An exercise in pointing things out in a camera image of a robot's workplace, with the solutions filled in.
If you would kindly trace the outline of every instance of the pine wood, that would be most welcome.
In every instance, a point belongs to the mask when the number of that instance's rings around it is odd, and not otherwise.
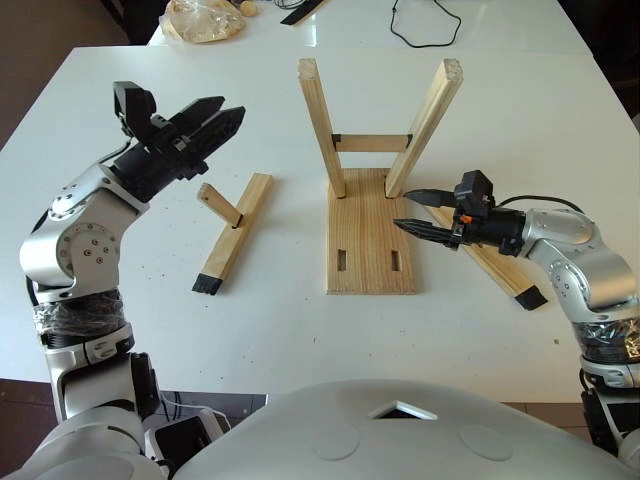
[[[335,148],[338,152],[404,152],[410,138],[409,135],[340,134]]]
[[[440,123],[461,84],[462,67],[460,62],[452,58],[444,59],[409,130],[409,133],[413,135],[413,139],[407,149],[398,154],[391,166],[385,184],[387,197],[396,198],[400,195],[407,177],[413,170],[424,147],[426,147],[427,142],[435,132],[438,123]]]
[[[198,191],[197,198],[229,225],[232,227],[238,226],[242,214],[211,185],[203,183]]]
[[[408,234],[393,224],[406,217],[406,202],[385,197],[388,169],[343,173],[348,196],[329,195],[327,293],[415,293]]]
[[[220,280],[228,277],[272,185],[271,175],[253,174],[237,205],[242,214],[240,224],[224,227],[200,273]]]
[[[442,227],[451,228],[453,224],[453,209],[442,207],[425,207],[433,219]],[[498,253],[496,247],[484,245],[461,245],[480,267],[498,284],[510,297],[517,297],[534,283],[522,272],[515,259]]]
[[[300,59],[298,62],[298,80],[300,81],[304,99],[307,102],[309,116],[311,117],[322,158],[329,174],[329,182],[331,183],[333,194],[338,198],[342,198],[346,195],[344,177],[340,166],[340,157],[333,146],[333,129],[315,59]]]

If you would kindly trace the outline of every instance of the black rubber foot cap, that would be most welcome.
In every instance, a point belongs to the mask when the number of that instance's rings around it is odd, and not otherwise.
[[[210,277],[209,275],[205,275],[203,273],[198,274],[198,278],[196,278],[196,283],[193,284],[194,292],[198,293],[208,293],[209,295],[215,295],[218,289],[222,285],[222,280],[216,277]]]
[[[540,290],[535,285],[527,288],[520,295],[515,297],[517,302],[524,307],[525,310],[535,310],[541,305],[547,303],[547,299],[542,296]]]

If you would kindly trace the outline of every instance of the wooden leg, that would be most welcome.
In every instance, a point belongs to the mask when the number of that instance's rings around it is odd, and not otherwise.
[[[455,59],[443,60],[427,91],[427,97],[411,125],[409,131],[413,135],[411,143],[396,157],[389,171],[385,184],[385,193],[388,198],[396,198],[400,194],[418,157],[422,154],[461,84],[460,62]]]
[[[340,157],[333,146],[331,120],[329,119],[327,103],[322,92],[318,66],[313,58],[300,59],[298,62],[298,80],[302,87],[304,99],[307,102],[309,116],[316,132],[318,144],[320,144],[331,188],[336,197],[343,198],[346,195],[346,189],[342,167],[340,166]]]
[[[436,222],[445,228],[453,224],[453,210],[450,208],[425,207]],[[488,245],[462,245],[480,268],[496,282],[507,295],[515,298],[526,310],[533,310],[545,304],[538,287],[529,280],[516,264],[514,258],[498,253],[496,247]]]
[[[224,227],[193,285],[193,291],[210,295],[218,291],[238,258],[272,184],[271,175],[253,174],[238,202],[237,209],[242,214],[240,224],[237,228],[231,225]]]
[[[232,227],[237,227],[240,223],[242,214],[208,183],[202,184],[197,198]]]

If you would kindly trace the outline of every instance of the white tabletop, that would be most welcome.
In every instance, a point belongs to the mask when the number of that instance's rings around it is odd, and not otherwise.
[[[170,116],[197,97],[244,105],[239,133],[193,181],[174,182],[124,238],[121,291],[136,350],[171,390],[283,393],[347,378],[431,380],[502,401],[577,401],[578,346],[543,272],[522,261],[548,305],[525,312],[463,252],[412,238],[418,294],[324,294],[327,178],[296,78],[318,58],[333,126],[402,133],[440,51],[166,47],[76,49],[0,153],[0,377],[47,379],[18,250],[61,185],[122,136],[111,83],[150,89]],[[638,268],[638,134],[587,55],[448,50],[465,81],[409,178],[450,189],[480,168],[498,199],[535,193],[578,203]],[[388,166],[393,154],[342,154]],[[201,182],[236,201],[252,172],[276,178],[232,276],[191,291],[223,222]],[[413,213],[428,218],[424,211]]]
[[[222,48],[224,43],[282,48],[407,47],[389,31],[393,0],[325,0],[313,15],[295,26],[281,25],[290,11],[271,2],[256,2],[260,13],[247,18],[246,29],[225,42],[199,45]],[[523,52],[590,54],[556,0],[443,0],[462,18],[455,48]],[[395,29],[414,44],[446,43],[456,20],[433,2],[401,0]],[[171,43],[158,28],[149,45]]]

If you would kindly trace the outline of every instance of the mortise hole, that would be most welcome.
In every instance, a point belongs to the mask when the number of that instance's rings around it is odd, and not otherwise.
[[[347,269],[347,251],[338,250],[338,271],[344,272]]]
[[[400,271],[400,252],[397,250],[391,250],[391,271]]]

